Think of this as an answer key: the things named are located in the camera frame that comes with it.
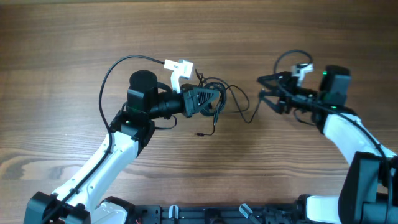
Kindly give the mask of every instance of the wooden table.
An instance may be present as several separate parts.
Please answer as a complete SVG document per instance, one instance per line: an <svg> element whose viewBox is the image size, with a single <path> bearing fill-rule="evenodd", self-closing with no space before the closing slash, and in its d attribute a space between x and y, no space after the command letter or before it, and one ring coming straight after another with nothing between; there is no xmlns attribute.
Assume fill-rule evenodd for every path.
<svg viewBox="0 0 398 224"><path fill-rule="evenodd" d="M104 74L129 54L192 61L248 93L251 115L286 50L315 59L305 86L317 89L325 65L351 69L347 106L387 147L398 150L398 23L392 1L133 2L0 7L0 223L21 223L36 191L51 193L97 150L106 130L98 112ZM287 58L280 70L305 62ZM104 93L111 121L126 101L129 76L170 71L143 60L116 67ZM196 78L188 81L197 83ZM235 110L229 98L225 111ZM238 114L200 114L157 131L106 196L137 205L292 202L337 195L348 165L317 129L265 104L252 124ZM158 125L170 121L157 120Z"/></svg>

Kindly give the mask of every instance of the white clip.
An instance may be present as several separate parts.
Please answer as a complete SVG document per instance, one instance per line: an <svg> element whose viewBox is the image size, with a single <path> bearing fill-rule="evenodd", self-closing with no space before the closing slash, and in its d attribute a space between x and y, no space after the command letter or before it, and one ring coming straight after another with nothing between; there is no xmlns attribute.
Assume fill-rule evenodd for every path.
<svg viewBox="0 0 398 224"><path fill-rule="evenodd" d="M164 61L164 68L173 70L171 76L172 89L177 93L180 93L180 83L178 80L181 78L189 79L191 77L193 64L186 60L179 60L178 62L173 62L171 60Z"/></svg>
<svg viewBox="0 0 398 224"><path fill-rule="evenodd" d="M169 218L178 219L178 214L180 213L180 208L176 205L172 205L169 208Z"/></svg>
<svg viewBox="0 0 398 224"><path fill-rule="evenodd" d="M301 65L293 65L292 66L292 76L298 77L297 86L300 87L303 85L303 81L305 78L305 74L313 71L312 64L301 64Z"/></svg>
<svg viewBox="0 0 398 224"><path fill-rule="evenodd" d="M242 215L245 218L249 218L249 215L253 213L253 211L245 203L243 203L243 204L241 204L241 206L239 206L239 211L242 213Z"/></svg>

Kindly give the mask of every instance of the black cable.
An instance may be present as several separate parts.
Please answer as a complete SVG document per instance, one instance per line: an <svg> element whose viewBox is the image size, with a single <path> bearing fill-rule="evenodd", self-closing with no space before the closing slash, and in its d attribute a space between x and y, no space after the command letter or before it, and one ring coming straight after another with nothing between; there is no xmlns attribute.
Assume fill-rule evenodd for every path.
<svg viewBox="0 0 398 224"><path fill-rule="evenodd" d="M246 94L240 87L238 87L238 86L236 86L236 85L229 85L226 81L224 81L224 80L222 80L222 79L220 79L220 78L217 78L217 77L208 77L208 78L205 78L205 77L203 76L202 73L198 73L197 70L195 70L195 71L196 71L197 77L198 77L198 79L199 79L199 84L198 84L199 87L208 88L208 87L210 87L210 86L212 86L212 87L217 86L217 85L218 85L218 86L222 86L222 87L220 88L220 89L222 89L222 93L220 92L220 93L221 93L221 96L220 96L220 97L222 97L222 100L225 100L225 102L222 103L222 104L225 104L225 103L226 103L226 91L229 90L229 91L231 92L231 94L232 94L232 97L233 97L233 99L234 99L235 105L236 105L236 107L238 108L237 111L233 111L233 112L230 112L230 113L240 113L242 119L243 119L244 122L246 122L247 124L249 124L249 123L251 123L251 122L253 121L253 117L254 117L254 115L257 113L259 104L256 106L256 109L254 110L253 115L251 116L251 119L248 121L248 120L243 116L243 112L247 111L247 110L250 108L250 100L249 100L249 97L247 96L247 94ZM220 83L220 82L216 82L216 85L215 85L215 82L207 83L207 80L218 80L218 81L220 81L221 83ZM237 89L244 95L246 101L248 102L248 105L245 107L245 109L243 109L243 110L241 109L241 107L240 107L240 105L239 105L239 103L238 103L238 99L236 98L236 96L235 96L235 94L234 94L234 91L232 90L232 87L237 88Z"/></svg>
<svg viewBox="0 0 398 224"><path fill-rule="evenodd" d="M51 216L53 216L56 212L58 212L58 210L61 208L61 206L62 206L73 194L75 194L75 193L78 192L78 189L90 178L90 176L91 176L91 175L98 169L98 167L104 162L104 160L106 159L106 156L108 156L108 154L111 152L111 149L112 149L112 131L111 131L111 128L109 127L108 122L106 121L104 112L103 112L103 110L102 110L102 94L103 94L103 92L104 92L104 87L105 87L106 80L108 79L108 76L109 76L109 74L112 72L113 68L114 68L117 64L119 64L120 62L122 62L122 61L124 61L124 60L126 60L126 59L129 59L129 58L143 58L143 59L147 59L147 60L150 60L150 61L153 61L153 62L162 64L162 65L164 64L164 62L162 62L162 61L160 61L160 60L156 60L156 59L153 59L153 58L150 58L150 57L147 57L147 56L143 56L143 55L128 55L128 56L125 56L125 57L119 59L118 61L116 61L116 62L111 66L111 68L108 70L108 72L106 73L106 75L105 75L105 77L104 77L104 80L103 80L102 85L101 85L101 89L100 89L100 91L99 91L99 98L98 98L99 113L101 114L101 118L102 118L102 120L103 120L103 122L104 122L104 124L105 124L106 130L107 130L107 132L108 132L108 137L109 137L109 145L108 145L108 148L107 148L107 150L105 151L105 153L104 153L104 155L102 156L102 158L101 158L101 159L98 161L98 163L92 168L92 170L90 170L89 173L76 185L76 187L72 188L71 191L70 191L70 193L69 193L65 198L63 198L63 200L62 200L62 201L61 201L61 202L48 214L48 215L46 215L46 216L43 218L42 223L46 223L47 221L49 221L50 218L51 218Z"/></svg>
<svg viewBox="0 0 398 224"><path fill-rule="evenodd" d="M275 64L274 64L275 81L276 81L276 83L277 83L277 85L278 85L279 90L282 91L282 92L284 92L285 95L288 96L288 97L290 97L293 101L296 101L296 102L298 102L298 103L303 103L303 104L306 104L307 106L314 107L314 108L318 108L318 109L320 109L320 110L329 112L329 113L331 113L331 114L336 114L336 115L338 115L338 116L344 118L345 120L349 121L351 124L353 124L354 126L356 126L359 130L361 130L361 131L366 135L366 137L369 138L369 140L372 142L372 144L374 144L374 146L376 147L376 149L380 152L380 155L381 155L381 157L382 157L382 159L383 159L383 161L384 161L384 168L385 168L385 170L386 170L386 175L387 175L387 178L388 178L388 180L387 180L388 201L387 201L386 217L385 217L385 220L384 220L384 223L388 223L389 213L390 213L391 205L392 205L392 181L391 181L391 172L390 172L390 168L389 168L389 163L388 163L388 160L387 160L387 157L386 157L384 151L381 149L381 144L378 143L378 142L376 142L376 140L368 133L368 131L365 130L365 129L364 129L361 125L359 125L356 121L353 121L352 119L348 118L347 116L345 116L345 115L343 115L343 114L341 114L341 113L339 113L339 112L337 112L337 111L334 111L334 110L331 110L331 109L329 109L329 108L327 108L327 107L324 107L324 106L322 106L322 105L319 105L319 104L316 103L316 102L309 102L309 101L307 101L307 100L303 100L303 99L301 99L301 98L298 98L298 97L294 96L293 94L289 93L289 92L279 83L279 81L278 81L278 79L277 79L277 74L276 74L277 67L278 67L278 63L279 63L286 55L289 55L289 54L292 54L292 53L300 53L300 54L306 55L306 56L308 57L308 59L309 59L309 62L308 62L308 64L307 64L306 66L312 64L312 62L313 62L312 56L311 56L309 53L307 53L307 52L305 52L305 51L303 51L303 50L289 50L289 51L283 53L283 54L276 60L276 62L275 62Z"/></svg>
<svg viewBox="0 0 398 224"><path fill-rule="evenodd" d="M204 109L202 109L200 111L200 113L203 116L213 116L213 132L210 134L204 134L204 133L197 133L198 136L211 136L214 134L215 129L216 129L216 123L218 121L218 116L223 113L224 107L226 105L226 101L227 101L227 90L229 90L232 94L232 97L234 99L234 102L236 104L236 107L238 107L237 111L232 111L232 112L227 112L227 113L223 113L223 114L228 114L228 113L240 113L242 119L244 122L246 122L247 124L251 123L254 119L254 115L256 115L258 108L260 106L260 102L258 102L256 109L253 112L253 115L251 116L251 119L248 121L244 116L243 116L243 112L247 111L250 108L250 100L249 97L247 96L247 94L238 86L236 85L229 85L226 81L220 79L220 78L216 78L216 77L208 77L205 78L205 76L202 73L198 73L198 71L195 69L197 78L199 79L199 87L202 88L209 88L209 89L214 89L214 90L218 90L220 93L220 97L218 100L218 103L216 105L216 110L214 111L210 111L210 106L205 107ZM207 82L208 80L218 80L220 82ZM246 101L248 102L248 105L245 107L245 109L241 109L238 100L236 99L236 96L234 94L234 91L232 90L232 87L237 88L245 97Z"/></svg>
<svg viewBox="0 0 398 224"><path fill-rule="evenodd" d="M297 116L297 114L296 114L296 111L298 111L298 110L299 110L298 108L296 108L296 109L293 110L294 118L295 118L298 122L303 123L303 124L307 124L307 125L309 125L309 126L315 126L315 124L312 124L312 123L309 123L309 122L306 122L306 121L301 120L301 119L299 118L299 116Z"/></svg>
<svg viewBox="0 0 398 224"><path fill-rule="evenodd" d="M174 118L174 125L172 126L172 127L155 127L155 130L170 130L170 129L172 129L172 128L174 128L174 127L176 127L176 125L177 125L177 118L174 116L174 115L172 115L172 117Z"/></svg>
<svg viewBox="0 0 398 224"><path fill-rule="evenodd" d="M124 111L124 108L125 108L126 106L127 106L127 102L124 102L123 105L122 105L121 111Z"/></svg>

